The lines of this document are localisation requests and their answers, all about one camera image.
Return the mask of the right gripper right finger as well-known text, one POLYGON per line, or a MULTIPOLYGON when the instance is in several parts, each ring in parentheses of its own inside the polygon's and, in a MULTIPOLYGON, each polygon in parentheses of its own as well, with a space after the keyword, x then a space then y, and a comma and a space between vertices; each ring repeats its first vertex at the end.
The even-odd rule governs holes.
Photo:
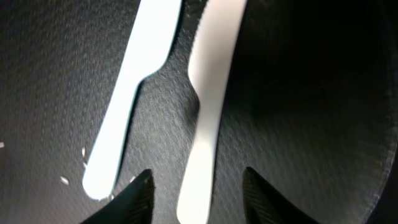
POLYGON ((318 224, 252 167, 243 172, 243 207, 247 224, 318 224))

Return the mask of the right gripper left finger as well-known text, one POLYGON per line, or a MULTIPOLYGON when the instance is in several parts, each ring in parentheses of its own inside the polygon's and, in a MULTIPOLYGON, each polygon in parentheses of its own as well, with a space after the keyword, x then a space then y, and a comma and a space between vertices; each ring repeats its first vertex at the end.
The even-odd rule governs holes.
POLYGON ((81 224, 151 224, 154 196, 152 170, 143 170, 110 203, 81 224))

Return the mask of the white plastic spoon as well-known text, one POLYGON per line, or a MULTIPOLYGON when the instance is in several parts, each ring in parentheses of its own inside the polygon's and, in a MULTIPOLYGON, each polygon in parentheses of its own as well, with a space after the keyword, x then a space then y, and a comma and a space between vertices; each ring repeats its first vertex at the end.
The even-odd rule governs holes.
POLYGON ((111 99, 82 179, 83 190, 93 200, 112 194, 137 89, 143 79, 165 64, 181 8, 181 0, 139 3, 111 99))
POLYGON ((246 0, 208 0, 198 23, 188 78, 199 109, 178 196, 179 223, 208 222, 221 112, 246 4, 246 0))

